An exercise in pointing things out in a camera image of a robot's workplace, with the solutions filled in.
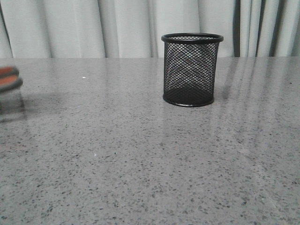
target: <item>granite countertop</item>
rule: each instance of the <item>granite countertop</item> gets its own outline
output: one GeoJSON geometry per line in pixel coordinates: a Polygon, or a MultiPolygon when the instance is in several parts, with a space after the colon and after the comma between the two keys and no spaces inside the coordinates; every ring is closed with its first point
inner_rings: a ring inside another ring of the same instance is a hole
{"type": "Polygon", "coordinates": [[[215,102],[163,59],[1,59],[0,224],[296,225],[300,58],[219,58],[215,102]]]}

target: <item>metal mesh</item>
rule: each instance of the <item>metal mesh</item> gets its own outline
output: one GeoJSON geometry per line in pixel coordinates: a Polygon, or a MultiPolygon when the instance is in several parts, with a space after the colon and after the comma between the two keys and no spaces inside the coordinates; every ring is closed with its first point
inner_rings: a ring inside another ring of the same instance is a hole
{"type": "MultiPolygon", "coordinates": [[[[172,37],[177,40],[213,37],[172,37]]],[[[165,42],[164,100],[186,106],[213,102],[218,43],[191,45],[165,42]]]]}

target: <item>curtain fold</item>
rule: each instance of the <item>curtain fold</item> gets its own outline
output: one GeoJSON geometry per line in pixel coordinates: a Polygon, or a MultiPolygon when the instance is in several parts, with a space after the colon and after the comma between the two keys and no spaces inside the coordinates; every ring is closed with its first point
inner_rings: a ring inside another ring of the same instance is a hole
{"type": "Polygon", "coordinates": [[[224,36],[219,57],[299,56],[300,0],[0,0],[0,58],[163,57],[161,36],[224,36]]]}

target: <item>table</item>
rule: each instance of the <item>table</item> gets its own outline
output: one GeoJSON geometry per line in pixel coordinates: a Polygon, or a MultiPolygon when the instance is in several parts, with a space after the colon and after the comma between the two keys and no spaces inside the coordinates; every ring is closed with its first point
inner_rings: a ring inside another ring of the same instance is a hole
{"type": "Polygon", "coordinates": [[[300,58],[219,58],[215,102],[162,100],[163,59],[1,59],[0,224],[295,225],[300,58]]]}

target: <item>black mesh pencil holder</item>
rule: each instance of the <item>black mesh pencil holder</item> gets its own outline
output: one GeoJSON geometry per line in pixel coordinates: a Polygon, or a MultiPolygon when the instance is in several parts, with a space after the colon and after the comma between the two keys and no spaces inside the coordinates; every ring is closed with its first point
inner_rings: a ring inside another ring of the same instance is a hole
{"type": "Polygon", "coordinates": [[[223,37],[177,33],[163,35],[161,39],[165,42],[163,99],[188,107],[211,104],[218,47],[223,37]]]}

